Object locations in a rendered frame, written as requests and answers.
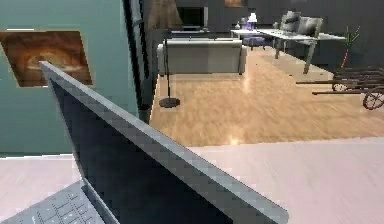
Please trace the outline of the grey laptop with black screen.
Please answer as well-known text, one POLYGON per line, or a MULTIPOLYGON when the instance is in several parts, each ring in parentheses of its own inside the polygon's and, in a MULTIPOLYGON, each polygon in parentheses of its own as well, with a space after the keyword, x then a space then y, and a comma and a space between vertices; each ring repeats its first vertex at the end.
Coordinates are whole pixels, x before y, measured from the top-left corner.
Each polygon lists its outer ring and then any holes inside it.
POLYGON ((0 224, 288 224, 288 212, 47 61, 81 178, 0 224))

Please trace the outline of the black floor lamp brown shade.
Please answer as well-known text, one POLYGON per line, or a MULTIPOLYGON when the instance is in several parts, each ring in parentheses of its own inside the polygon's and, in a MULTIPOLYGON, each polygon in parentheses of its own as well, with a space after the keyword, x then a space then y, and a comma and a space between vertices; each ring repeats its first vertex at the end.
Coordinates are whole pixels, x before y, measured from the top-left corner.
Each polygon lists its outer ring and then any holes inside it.
POLYGON ((164 31, 163 62, 167 78, 167 97, 159 101, 159 106, 163 108, 173 108, 180 104, 179 99, 171 96, 168 37, 173 29, 180 29, 182 25, 175 0, 152 0, 147 27, 164 31))

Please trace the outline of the grey sofa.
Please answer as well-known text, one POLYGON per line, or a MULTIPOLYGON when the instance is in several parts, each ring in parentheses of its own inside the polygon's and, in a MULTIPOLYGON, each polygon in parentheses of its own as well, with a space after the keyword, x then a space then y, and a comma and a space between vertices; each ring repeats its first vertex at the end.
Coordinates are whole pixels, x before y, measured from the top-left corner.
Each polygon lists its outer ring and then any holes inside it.
POLYGON ((239 39, 168 39, 170 74, 245 72, 247 47, 239 39))

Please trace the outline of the purple stool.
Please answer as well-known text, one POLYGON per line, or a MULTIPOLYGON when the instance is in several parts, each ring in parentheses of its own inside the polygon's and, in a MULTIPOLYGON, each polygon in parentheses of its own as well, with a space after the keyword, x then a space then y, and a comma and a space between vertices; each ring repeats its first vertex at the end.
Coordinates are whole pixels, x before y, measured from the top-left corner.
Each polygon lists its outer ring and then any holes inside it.
POLYGON ((260 36, 244 37, 243 44, 251 49, 254 47, 262 47, 262 49, 265 49, 265 38, 260 36))

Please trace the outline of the black television set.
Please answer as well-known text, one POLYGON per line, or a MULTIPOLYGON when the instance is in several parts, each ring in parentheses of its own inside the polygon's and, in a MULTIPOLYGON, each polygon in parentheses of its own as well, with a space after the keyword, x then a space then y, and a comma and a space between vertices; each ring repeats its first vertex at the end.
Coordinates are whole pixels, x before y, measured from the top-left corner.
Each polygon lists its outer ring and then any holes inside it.
POLYGON ((206 7, 178 7, 177 10, 184 26, 203 27, 207 23, 206 7))

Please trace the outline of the white table lamp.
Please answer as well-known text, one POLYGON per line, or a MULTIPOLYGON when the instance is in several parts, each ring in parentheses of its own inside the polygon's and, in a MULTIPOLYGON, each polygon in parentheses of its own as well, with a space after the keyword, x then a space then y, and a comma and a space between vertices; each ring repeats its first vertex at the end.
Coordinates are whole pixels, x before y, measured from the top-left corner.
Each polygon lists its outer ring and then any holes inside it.
POLYGON ((249 27, 248 27, 248 29, 249 30, 254 30, 254 28, 255 28, 255 24, 258 22, 258 20, 257 20, 257 15, 254 13, 254 12, 252 12, 251 14, 250 14, 250 16, 248 17, 248 21, 247 21, 247 23, 248 23, 248 25, 249 25, 249 27))

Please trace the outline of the grey long table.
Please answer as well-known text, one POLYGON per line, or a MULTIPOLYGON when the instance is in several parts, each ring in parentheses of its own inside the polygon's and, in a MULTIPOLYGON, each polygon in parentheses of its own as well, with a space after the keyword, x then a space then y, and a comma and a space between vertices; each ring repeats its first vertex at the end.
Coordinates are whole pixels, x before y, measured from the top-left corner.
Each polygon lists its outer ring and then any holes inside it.
POLYGON ((304 70, 303 70, 304 74, 307 74, 309 71, 313 53, 319 41, 325 41, 325 40, 345 41, 346 40, 345 37, 326 34, 326 33, 318 33, 316 37, 311 37, 311 36, 306 36, 302 34, 281 31, 279 29, 257 29, 257 30, 235 29, 235 30, 231 30, 230 33, 231 33, 231 37, 234 37, 235 35, 237 35, 238 37, 241 37, 244 35, 258 35, 258 36, 268 35, 268 36, 272 36, 273 38, 277 38, 278 40, 303 42, 304 44, 309 46, 309 51, 308 51, 308 55, 307 55, 305 65, 304 65, 304 70))

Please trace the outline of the dark wooden cart with wheels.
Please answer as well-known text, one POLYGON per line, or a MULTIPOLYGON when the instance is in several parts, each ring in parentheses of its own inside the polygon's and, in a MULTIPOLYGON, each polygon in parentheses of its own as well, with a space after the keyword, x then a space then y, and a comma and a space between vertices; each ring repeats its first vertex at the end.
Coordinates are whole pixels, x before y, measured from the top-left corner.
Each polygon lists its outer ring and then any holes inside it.
POLYGON ((362 106, 375 110, 384 106, 384 68, 345 68, 326 81, 299 81, 299 84, 330 84, 331 91, 315 91, 313 95, 363 94, 362 106))

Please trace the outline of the green house plant red stem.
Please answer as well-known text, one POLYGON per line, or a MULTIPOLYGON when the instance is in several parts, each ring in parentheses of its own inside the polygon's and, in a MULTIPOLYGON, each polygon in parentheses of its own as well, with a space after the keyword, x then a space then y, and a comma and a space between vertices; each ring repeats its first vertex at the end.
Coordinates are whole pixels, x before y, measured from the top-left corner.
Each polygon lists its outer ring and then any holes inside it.
POLYGON ((340 65, 340 68, 343 69, 345 67, 345 64, 347 62, 347 58, 349 55, 349 51, 352 48, 353 43, 359 38, 360 36, 360 27, 357 27, 354 32, 352 32, 349 29, 349 26, 346 26, 346 31, 345 31, 345 40, 344 40, 344 45, 345 45, 345 53, 340 65))

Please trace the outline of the black door frame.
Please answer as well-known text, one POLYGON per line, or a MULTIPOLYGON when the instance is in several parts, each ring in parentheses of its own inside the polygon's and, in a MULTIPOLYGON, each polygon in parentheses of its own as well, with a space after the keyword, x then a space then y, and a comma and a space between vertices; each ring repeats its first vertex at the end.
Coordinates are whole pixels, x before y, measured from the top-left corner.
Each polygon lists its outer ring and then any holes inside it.
POLYGON ((122 0, 122 3, 136 89, 138 116, 143 122, 149 123, 151 106, 144 99, 149 67, 143 28, 142 0, 122 0))

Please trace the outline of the orange framed wall picture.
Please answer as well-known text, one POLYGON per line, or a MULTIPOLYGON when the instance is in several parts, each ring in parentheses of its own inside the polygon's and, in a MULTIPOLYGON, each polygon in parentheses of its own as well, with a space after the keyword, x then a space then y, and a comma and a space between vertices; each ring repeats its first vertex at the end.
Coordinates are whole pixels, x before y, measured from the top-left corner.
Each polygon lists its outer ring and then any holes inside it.
POLYGON ((246 7, 248 0, 224 0, 224 6, 228 8, 246 7))

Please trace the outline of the brown framed wall picture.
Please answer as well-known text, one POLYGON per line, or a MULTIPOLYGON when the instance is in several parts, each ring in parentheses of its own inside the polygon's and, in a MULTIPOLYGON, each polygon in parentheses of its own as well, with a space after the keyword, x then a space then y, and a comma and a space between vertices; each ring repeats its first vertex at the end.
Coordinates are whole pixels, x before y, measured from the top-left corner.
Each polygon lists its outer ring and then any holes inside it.
POLYGON ((47 84, 40 61, 49 62, 85 85, 93 85, 78 30, 2 31, 0 45, 20 87, 47 84))

